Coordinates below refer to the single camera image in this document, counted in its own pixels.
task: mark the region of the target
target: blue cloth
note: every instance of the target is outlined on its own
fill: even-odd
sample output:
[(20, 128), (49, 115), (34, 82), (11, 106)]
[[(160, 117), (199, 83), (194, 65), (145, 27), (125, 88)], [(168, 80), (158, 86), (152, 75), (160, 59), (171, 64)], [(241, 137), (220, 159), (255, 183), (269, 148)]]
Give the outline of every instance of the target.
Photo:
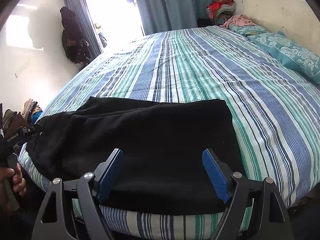
[(89, 43), (91, 61), (103, 51), (102, 45), (98, 42), (98, 35), (94, 30), (93, 23), (88, 16), (83, 0), (63, 0), (66, 7), (73, 11), (79, 20), (79, 25), (85, 40)]
[(316, 84), (320, 83), (320, 56), (311, 50), (278, 33), (263, 33), (248, 39), (286, 68), (299, 72)]
[(43, 111), (39, 111), (36, 112), (33, 116), (32, 116), (32, 121), (31, 121), (31, 125), (35, 124), (36, 121), (38, 120), (39, 116), (42, 114)]
[(137, 0), (146, 35), (197, 27), (212, 0)]
[(262, 28), (259, 25), (255, 26), (235, 26), (234, 24), (229, 25), (229, 29), (243, 35), (244, 37), (251, 36), (251, 35), (258, 35), (261, 33), (268, 33), (269, 31), (265, 28)]

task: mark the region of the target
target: black jacket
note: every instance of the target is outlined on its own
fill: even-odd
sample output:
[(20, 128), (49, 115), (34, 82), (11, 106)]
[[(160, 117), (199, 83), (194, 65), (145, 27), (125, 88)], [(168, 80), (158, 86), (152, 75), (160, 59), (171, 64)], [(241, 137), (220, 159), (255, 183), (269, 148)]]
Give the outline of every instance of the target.
[(60, 9), (60, 12), (64, 27), (62, 45), (67, 58), (74, 63), (89, 64), (91, 59), (89, 43), (84, 39), (76, 14), (65, 6)]

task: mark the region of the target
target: pink cloth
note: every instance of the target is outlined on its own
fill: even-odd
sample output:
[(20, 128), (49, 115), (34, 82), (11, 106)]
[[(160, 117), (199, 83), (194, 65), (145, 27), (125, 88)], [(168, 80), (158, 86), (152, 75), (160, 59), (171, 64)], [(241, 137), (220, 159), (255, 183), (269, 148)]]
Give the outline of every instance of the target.
[(227, 20), (224, 23), (224, 25), (220, 25), (220, 27), (228, 29), (230, 24), (234, 24), (235, 26), (255, 26), (256, 25), (245, 14), (239, 14), (239, 15), (232, 16), (229, 20)]

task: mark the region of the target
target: blue gripper pad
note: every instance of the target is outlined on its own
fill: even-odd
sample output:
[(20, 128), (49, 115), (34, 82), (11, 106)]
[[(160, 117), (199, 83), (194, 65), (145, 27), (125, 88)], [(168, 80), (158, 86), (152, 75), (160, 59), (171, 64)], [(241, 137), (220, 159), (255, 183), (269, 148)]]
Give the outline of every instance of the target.
[(111, 187), (114, 184), (119, 171), (121, 170), (122, 162), (123, 152), (119, 150), (119, 153), (113, 159), (112, 163), (110, 163), (108, 169), (99, 181), (99, 193), (97, 194), (96, 198), (100, 204), (108, 198)]
[(228, 181), (208, 150), (202, 152), (202, 164), (211, 180), (218, 198), (222, 199), (224, 203), (227, 203), (231, 198), (228, 193)]

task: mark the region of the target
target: bright window light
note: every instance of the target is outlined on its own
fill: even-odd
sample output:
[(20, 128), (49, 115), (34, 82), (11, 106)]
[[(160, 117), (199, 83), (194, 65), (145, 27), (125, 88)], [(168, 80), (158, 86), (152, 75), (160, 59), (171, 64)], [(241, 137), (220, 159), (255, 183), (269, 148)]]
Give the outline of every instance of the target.
[(32, 39), (28, 32), (29, 18), (19, 15), (10, 15), (6, 22), (6, 41), (11, 47), (36, 49), (33, 47)]
[(86, 0), (93, 23), (101, 25), (101, 34), (107, 40), (105, 49), (116, 49), (142, 37), (138, 8), (126, 0)]
[(29, 10), (37, 10), (38, 9), (38, 7), (36, 7), (36, 6), (27, 5), (27, 4), (24, 4), (24, 3), (18, 3), (17, 6), (24, 7), (24, 8), (29, 9)]

